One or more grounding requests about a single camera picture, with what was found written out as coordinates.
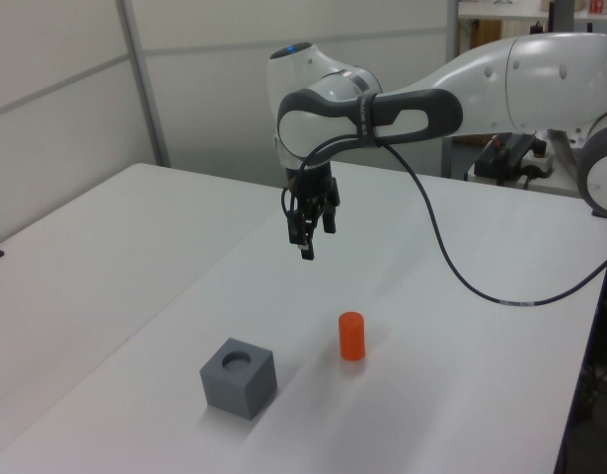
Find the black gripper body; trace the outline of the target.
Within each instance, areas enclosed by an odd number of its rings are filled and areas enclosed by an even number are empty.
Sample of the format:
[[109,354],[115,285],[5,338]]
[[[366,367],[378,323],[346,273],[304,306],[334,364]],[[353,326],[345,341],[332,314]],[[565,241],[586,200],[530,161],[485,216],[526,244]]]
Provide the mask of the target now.
[[313,198],[327,198],[333,206],[339,206],[340,195],[337,180],[333,177],[331,163],[298,171],[286,169],[287,188],[300,202]]

